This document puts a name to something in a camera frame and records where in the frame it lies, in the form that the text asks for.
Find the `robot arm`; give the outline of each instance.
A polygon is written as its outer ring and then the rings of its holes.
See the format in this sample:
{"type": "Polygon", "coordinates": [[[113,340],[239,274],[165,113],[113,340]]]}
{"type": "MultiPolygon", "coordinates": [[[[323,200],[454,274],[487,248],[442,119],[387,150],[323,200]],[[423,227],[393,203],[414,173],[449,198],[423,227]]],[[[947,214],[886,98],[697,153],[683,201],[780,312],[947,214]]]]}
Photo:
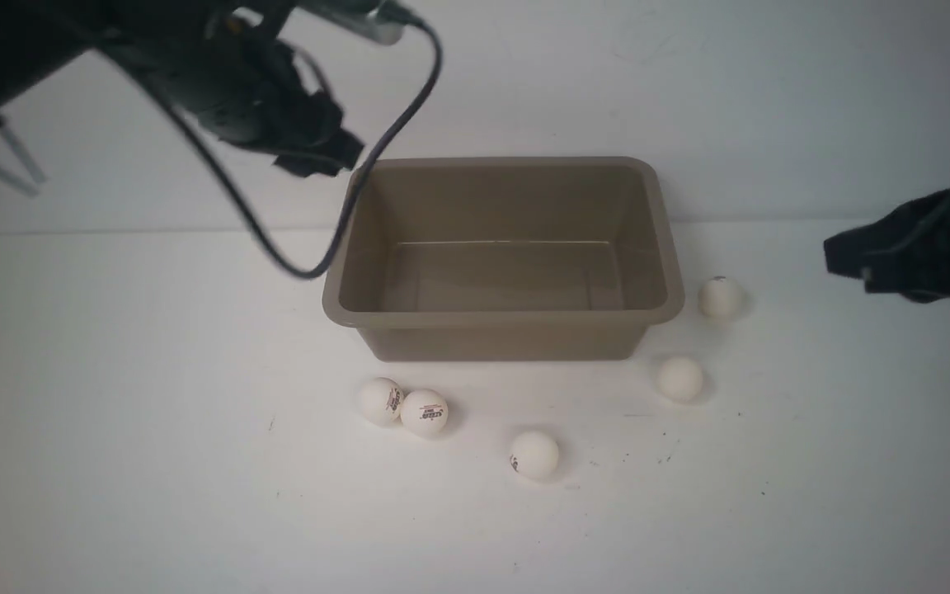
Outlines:
{"type": "Polygon", "coordinates": [[[898,293],[917,304],[950,297],[950,189],[838,233],[823,252],[826,270],[860,279],[868,293],[898,293]]]}
{"type": "Polygon", "coordinates": [[[297,7],[386,45],[401,37],[393,17],[407,14],[384,0],[0,0],[0,106],[91,48],[72,23],[224,142],[274,154],[297,176],[335,176],[363,145],[327,84],[304,86],[294,60],[305,52],[278,39],[297,7]]]}

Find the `white surface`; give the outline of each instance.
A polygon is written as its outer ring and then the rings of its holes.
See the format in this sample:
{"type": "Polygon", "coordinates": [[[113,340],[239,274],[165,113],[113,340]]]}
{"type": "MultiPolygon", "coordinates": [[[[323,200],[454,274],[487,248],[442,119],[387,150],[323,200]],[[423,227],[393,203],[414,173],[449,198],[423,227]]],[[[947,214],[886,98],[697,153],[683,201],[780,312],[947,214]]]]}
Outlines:
{"type": "Polygon", "coordinates": [[[559,444],[543,431],[525,431],[512,441],[508,462],[518,474],[544,481],[559,466],[559,444]]]}
{"type": "Polygon", "coordinates": [[[705,373],[691,357],[670,357],[659,367],[655,386],[659,394],[679,403],[689,403],[702,393],[705,373]]]}
{"type": "Polygon", "coordinates": [[[618,364],[381,364],[242,233],[0,238],[0,593],[950,592],[950,302],[826,275],[847,226],[676,225],[753,312],[618,364]],[[675,353],[702,406],[653,398],[675,353]],[[354,414],[376,375],[444,439],[354,414]]]}
{"type": "MultiPolygon", "coordinates": [[[[879,217],[950,184],[950,2],[412,5],[449,53],[389,158],[629,155],[661,174],[675,219],[879,217]]],[[[430,67],[416,34],[384,49],[295,16],[286,37],[369,143],[430,67]]],[[[52,181],[34,202],[0,186],[0,232],[238,229],[170,125],[94,56],[7,114],[52,181]]],[[[346,176],[294,180],[216,148],[268,223],[336,221],[346,176]]]]}

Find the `black cable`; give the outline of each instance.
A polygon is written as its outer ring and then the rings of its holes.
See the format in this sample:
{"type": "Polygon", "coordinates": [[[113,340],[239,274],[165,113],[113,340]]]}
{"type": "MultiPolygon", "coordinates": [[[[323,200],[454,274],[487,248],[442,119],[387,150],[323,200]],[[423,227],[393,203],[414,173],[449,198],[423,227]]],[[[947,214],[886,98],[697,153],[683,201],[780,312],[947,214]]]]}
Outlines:
{"type": "Polygon", "coordinates": [[[316,59],[313,59],[312,54],[307,52],[307,50],[300,48],[300,46],[295,44],[286,44],[288,48],[295,52],[295,55],[303,61],[303,64],[306,64],[307,68],[310,68],[310,72],[313,72],[313,78],[317,79],[317,86],[325,92],[325,95],[328,95],[329,99],[335,101],[336,95],[332,94],[332,85],[328,83],[328,77],[325,76],[325,71],[321,70],[321,64],[317,63],[316,59]]]}
{"type": "Polygon", "coordinates": [[[241,215],[241,219],[244,219],[244,224],[248,227],[249,232],[252,233],[252,237],[254,237],[256,243],[259,243],[259,247],[263,248],[263,252],[266,252],[266,255],[269,256],[271,260],[274,260],[274,263],[286,271],[286,273],[304,279],[305,281],[316,279],[320,277],[320,275],[325,274],[325,271],[327,271],[328,267],[332,264],[332,260],[336,258],[336,252],[339,252],[340,244],[343,242],[343,234],[346,233],[347,225],[350,224],[350,217],[354,214],[354,208],[358,204],[358,198],[361,196],[362,190],[365,189],[365,184],[369,181],[369,174],[372,173],[373,166],[376,165],[376,162],[380,159],[380,155],[383,154],[383,151],[386,150],[392,140],[395,139],[395,136],[401,132],[402,128],[406,127],[408,121],[412,120],[412,117],[420,110],[420,106],[423,106],[423,102],[427,101],[427,97],[429,97],[430,92],[434,90],[435,83],[438,82],[438,77],[442,72],[442,54],[444,50],[442,49],[442,42],[438,38],[438,34],[435,33],[433,27],[424,22],[423,19],[412,15],[411,12],[406,12],[404,18],[399,19],[400,22],[423,31],[427,38],[430,39],[430,44],[433,45],[435,50],[434,65],[430,69],[430,75],[427,76],[427,82],[423,84],[423,87],[419,93],[417,93],[416,97],[412,99],[410,105],[408,105],[406,110],[395,120],[395,123],[391,124],[388,131],[380,136],[380,140],[377,140],[376,145],[369,151],[369,156],[365,159],[365,163],[355,170],[355,180],[350,184],[350,192],[347,192],[347,196],[343,200],[343,208],[340,210],[339,222],[336,223],[336,232],[332,234],[332,240],[329,241],[325,255],[316,266],[310,268],[310,270],[303,270],[303,268],[295,266],[290,260],[285,258],[283,253],[280,253],[280,250],[276,247],[276,244],[274,244],[274,240],[270,239],[269,234],[263,229],[263,225],[261,225],[256,214],[254,214],[252,207],[248,204],[248,200],[246,200],[237,189],[237,185],[233,183],[233,179],[231,179],[229,173],[226,173],[225,168],[223,168],[222,164],[208,148],[207,143],[205,143],[204,140],[200,138],[200,135],[193,130],[191,125],[185,121],[185,118],[182,118],[181,115],[174,110],[169,99],[163,96],[155,84],[151,82],[151,80],[148,80],[142,72],[137,71],[136,68],[132,68],[131,65],[127,64],[127,60],[116,55],[115,50],[113,50],[109,44],[98,35],[88,31],[86,27],[80,26],[80,24],[72,19],[65,18],[65,16],[59,14],[51,16],[78,37],[83,38],[84,41],[93,45],[95,50],[98,50],[98,52],[101,52],[109,58],[112,63],[116,64],[120,70],[124,71],[125,74],[134,80],[137,86],[141,87],[142,90],[148,94],[148,97],[161,109],[163,115],[174,124],[175,128],[178,128],[178,131],[180,131],[181,135],[187,140],[189,146],[196,151],[201,161],[204,161],[204,165],[207,165],[207,168],[214,174],[215,180],[218,180],[219,185],[221,185],[223,191],[226,192],[226,196],[229,196],[229,199],[233,201],[233,206],[237,207],[237,212],[241,215]]]}

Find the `white table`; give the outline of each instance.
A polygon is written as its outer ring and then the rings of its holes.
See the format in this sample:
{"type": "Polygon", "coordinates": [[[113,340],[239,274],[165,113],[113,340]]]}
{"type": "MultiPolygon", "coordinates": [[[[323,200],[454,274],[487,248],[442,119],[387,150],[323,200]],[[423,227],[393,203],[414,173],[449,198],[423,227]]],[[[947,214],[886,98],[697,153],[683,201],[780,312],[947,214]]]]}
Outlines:
{"type": "Polygon", "coordinates": [[[618,364],[381,364],[244,233],[0,237],[0,592],[950,592],[950,302],[826,275],[852,224],[676,225],[689,297],[754,311],[618,364]],[[653,395],[675,353],[701,405],[653,395]],[[367,425],[374,375],[449,434],[367,425]]]}

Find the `plastic tub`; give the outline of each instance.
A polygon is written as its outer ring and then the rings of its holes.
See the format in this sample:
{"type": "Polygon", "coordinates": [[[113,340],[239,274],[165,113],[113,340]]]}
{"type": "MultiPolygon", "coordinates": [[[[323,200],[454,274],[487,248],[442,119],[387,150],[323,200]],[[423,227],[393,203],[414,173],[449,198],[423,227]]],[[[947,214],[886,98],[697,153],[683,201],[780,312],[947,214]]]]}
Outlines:
{"type": "Polygon", "coordinates": [[[633,158],[381,162],[323,298],[381,361],[625,360],[683,302],[633,158]]]}

